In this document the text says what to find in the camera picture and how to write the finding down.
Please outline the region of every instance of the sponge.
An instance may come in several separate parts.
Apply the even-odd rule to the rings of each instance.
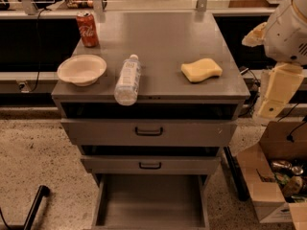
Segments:
[[[212,58],[202,58],[190,64],[182,64],[181,72],[190,82],[200,82],[213,76],[219,77],[223,70]]]

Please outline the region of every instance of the terrazzo floor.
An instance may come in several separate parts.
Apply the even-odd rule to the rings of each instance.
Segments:
[[[256,143],[264,129],[239,119],[230,143],[233,155]],[[291,223],[258,223],[251,201],[238,199],[223,153],[222,158],[208,183],[210,229],[294,229]],[[0,168],[0,207],[8,224],[24,222],[39,185],[46,185],[51,194],[43,198],[32,229],[90,228],[98,187],[55,108],[0,108]]]

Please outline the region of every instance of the bowl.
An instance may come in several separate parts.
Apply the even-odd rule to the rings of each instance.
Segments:
[[[58,68],[58,77],[77,86],[93,84],[106,70],[106,62],[94,55],[79,55],[64,61]]]

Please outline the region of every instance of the bottle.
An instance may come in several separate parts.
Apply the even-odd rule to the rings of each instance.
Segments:
[[[119,80],[116,83],[114,97],[121,105],[132,105],[137,100],[141,77],[141,64],[137,55],[131,55],[124,61]]]

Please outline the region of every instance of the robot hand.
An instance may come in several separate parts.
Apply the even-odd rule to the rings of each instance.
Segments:
[[[306,0],[283,0],[268,22],[245,36],[243,45],[264,45],[267,57],[277,61],[257,116],[276,117],[301,85],[307,64]]]

